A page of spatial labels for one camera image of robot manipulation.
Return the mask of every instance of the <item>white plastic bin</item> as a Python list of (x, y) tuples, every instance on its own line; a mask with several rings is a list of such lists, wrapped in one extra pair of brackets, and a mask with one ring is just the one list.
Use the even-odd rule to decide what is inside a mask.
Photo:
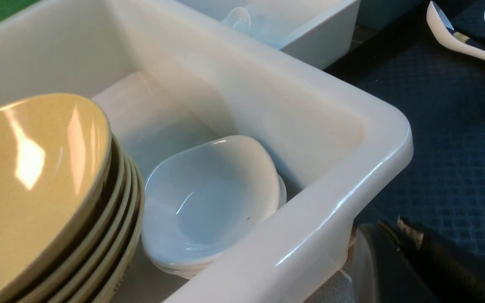
[(360, 4), (360, 0), (177, 1), (219, 22), (226, 21), (234, 8), (242, 8), (250, 26), (235, 28), (318, 69), (348, 52)]
[(142, 174), (244, 134), (294, 196), (187, 283), (138, 252), (116, 303), (302, 302), (412, 157), (394, 107), (173, 0), (43, 0), (1, 23), (0, 105), (50, 92), (100, 103)]

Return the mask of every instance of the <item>blue textured surface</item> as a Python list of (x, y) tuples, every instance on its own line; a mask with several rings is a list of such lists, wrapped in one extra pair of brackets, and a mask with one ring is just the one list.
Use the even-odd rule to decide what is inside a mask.
[[(483, 36), (484, 8), (479, 0), (452, 23)], [(410, 121), (413, 160), (372, 205), (391, 218), (421, 222), (485, 259), (485, 62), (444, 49), (424, 17), (376, 36), (327, 71), (398, 107)]]

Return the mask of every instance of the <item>speckled bowl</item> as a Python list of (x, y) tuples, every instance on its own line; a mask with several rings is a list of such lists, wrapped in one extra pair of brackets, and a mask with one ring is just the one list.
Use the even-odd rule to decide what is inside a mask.
[(102, 202), (111, 141), (104, 112), (81, 96), (0, 108), (0, 301), (61, 255)]

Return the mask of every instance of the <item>stack of tan bowls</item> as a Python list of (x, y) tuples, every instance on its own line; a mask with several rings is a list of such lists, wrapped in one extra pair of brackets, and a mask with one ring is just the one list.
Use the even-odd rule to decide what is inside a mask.
[(140, 236), (144, 186), (94, 102), (0, 108), (0, 303), (107, 302)]

